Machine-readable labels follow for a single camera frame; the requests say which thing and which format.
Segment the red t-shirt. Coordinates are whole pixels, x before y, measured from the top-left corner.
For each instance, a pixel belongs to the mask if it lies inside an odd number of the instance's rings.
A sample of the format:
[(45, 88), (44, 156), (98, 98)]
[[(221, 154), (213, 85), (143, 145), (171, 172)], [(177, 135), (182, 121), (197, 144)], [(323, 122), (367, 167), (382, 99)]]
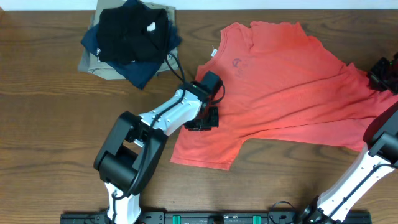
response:
[(224, 83), (219, 125), (182, 129), (171, 161), (229, 170), (248, 139), (273, 139), (360, 151), (370, 123), (397, 97), (370, 89), (364, 71), (328, 51), (299, 23), (234, 23), (213, 58), (197, 69)]

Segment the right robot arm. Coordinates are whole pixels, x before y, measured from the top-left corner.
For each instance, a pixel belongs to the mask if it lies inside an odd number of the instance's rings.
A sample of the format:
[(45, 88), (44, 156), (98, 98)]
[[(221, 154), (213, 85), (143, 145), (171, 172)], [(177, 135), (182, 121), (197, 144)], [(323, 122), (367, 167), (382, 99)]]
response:
[(365, 146), (349, 169), (315, 198), (295, 223), (343, 223), (353, 205), (397, 169), (397, 103), (368, 126), (363, 141)]

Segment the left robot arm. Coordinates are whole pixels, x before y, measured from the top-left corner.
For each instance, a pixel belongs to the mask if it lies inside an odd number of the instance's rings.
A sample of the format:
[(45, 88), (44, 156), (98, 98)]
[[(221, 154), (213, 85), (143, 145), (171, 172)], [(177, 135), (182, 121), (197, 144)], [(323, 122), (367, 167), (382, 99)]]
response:
[(93, 163), (109, 195), (106, 223), (138, 220), (140, 194), (154, 175), (169, 136), (181, 126), (189, 131), (218, 127), (215, 96), (224, 89), (222, 79), (207, 72), (199, 82), (180, 85), (156, 109), (140, 115), (126, 111), (117, 118)]

